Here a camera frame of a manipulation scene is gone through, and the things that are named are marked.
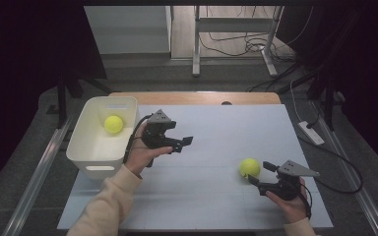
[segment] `hand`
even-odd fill
[[[305,185],[305,181],[302,178],[300,178],[300,183],[303,186]],[[300,192],[306,199],[305,188],[303,186],[300,188]],[[291,201],[285,201],[270,191],[266,192],[266,196],[282,209],[284,217],[289,223],[294,223],[306,218],[305,204],[299,197],[296,197]]]
[[[125,166],[139,177],[140,173],[150,163],[150,161],[152,161],[152,159],[160,156],[161,154],[167,154],[173,151],[172,147],[160,147],[157,149],[148,148],[141,140],[146,126],[147,123],[144,123],[138,129],[135,140],[131,145],[130,155],[125,163]]]

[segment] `wall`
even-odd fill
[[[100,54],[170,52],[170,7],[85,7]]]

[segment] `beige sleeve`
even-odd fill
[[[141,182],[142,179],[122,165],[113,177],[103,180],[99,194],[87,204],[67,235],[117,235]]]
[[[308,218],[284,225],[287,236],[315,236],[314,229]]]

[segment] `power strip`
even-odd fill
[[[314,129],[306,128],[306,126],[308,125],[308,122],[302,121],[298,123],[297,125],[300,127],[303,133],[305,133],[305,135],[312,141],[312,143],[314,143],[315,145],[321,145],[324,143],[322,138],[315,132]]]

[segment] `white mat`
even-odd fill
[[[146,168],[134,207],[120,225],[124,230],[263,230],[282,228],[281,210],[238,173],[243,158],[282,165],[291,159],[308,166],[284,105],[140,105],[140,116],[163,112],[176,128],[166,136],[193,136],[181,153],[157,158]],[[259,179],[276,183],[276,173],[262,169]],[[312,178],[311,224],[333,227]],[[58,229],[70,228],[101,181],[79,173]]]

